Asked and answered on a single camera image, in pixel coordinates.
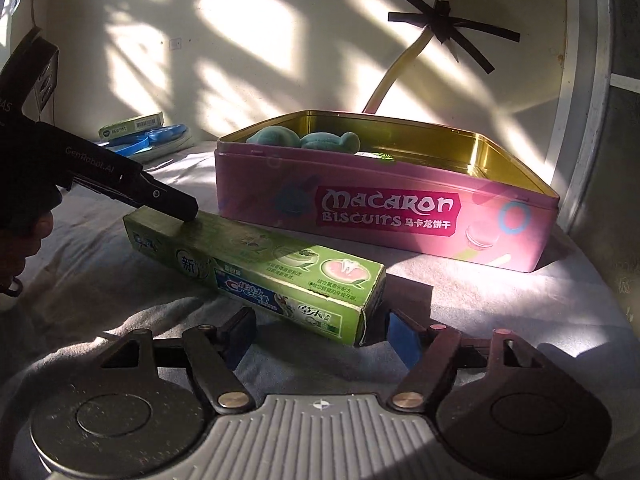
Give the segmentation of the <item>person's left hand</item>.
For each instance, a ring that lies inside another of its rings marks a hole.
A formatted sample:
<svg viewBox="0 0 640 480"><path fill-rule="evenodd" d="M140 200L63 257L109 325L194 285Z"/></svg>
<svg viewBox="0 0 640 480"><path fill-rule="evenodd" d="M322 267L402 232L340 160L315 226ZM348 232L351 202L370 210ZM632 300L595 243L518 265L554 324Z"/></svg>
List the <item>person's left hand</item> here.
<svg viewBox="0 0 640 480"><path fill-rule="evenodd" d="M10 297L20 293L18 277L26 260L41 248L53 231L52 210L62 202L55 185L19 190L1 207L1 292Z"/></svg>

